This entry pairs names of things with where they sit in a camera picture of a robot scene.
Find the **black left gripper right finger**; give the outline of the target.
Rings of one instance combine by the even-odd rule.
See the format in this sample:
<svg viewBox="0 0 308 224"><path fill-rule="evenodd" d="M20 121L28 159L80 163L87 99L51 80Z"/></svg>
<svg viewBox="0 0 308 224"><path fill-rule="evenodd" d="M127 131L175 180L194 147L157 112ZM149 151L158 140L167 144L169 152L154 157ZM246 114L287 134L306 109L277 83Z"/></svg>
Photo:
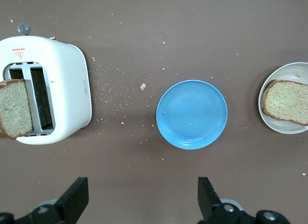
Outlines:
<svg viewBox="0 0 308 224"><path fill-rule="evenodd" d="M203 219L200 224L288 224L282 214L260 210L255 216L247 214L235 200L220 199L207 177L198 178L198 205Z"/></svg>

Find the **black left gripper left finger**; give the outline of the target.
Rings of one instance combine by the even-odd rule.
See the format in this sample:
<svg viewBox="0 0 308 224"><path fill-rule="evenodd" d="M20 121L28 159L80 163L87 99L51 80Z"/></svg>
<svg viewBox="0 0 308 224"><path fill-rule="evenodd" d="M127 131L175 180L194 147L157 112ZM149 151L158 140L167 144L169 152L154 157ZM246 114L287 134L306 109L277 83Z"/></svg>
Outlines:
<svg viewBox="0 0 308 224"><path fill-rule="evenodd" d="M29 214L15 219L9 212L0 214L2 224L75 224L89 202L87 177L78 177L58 199L40 203Z"/></svg>

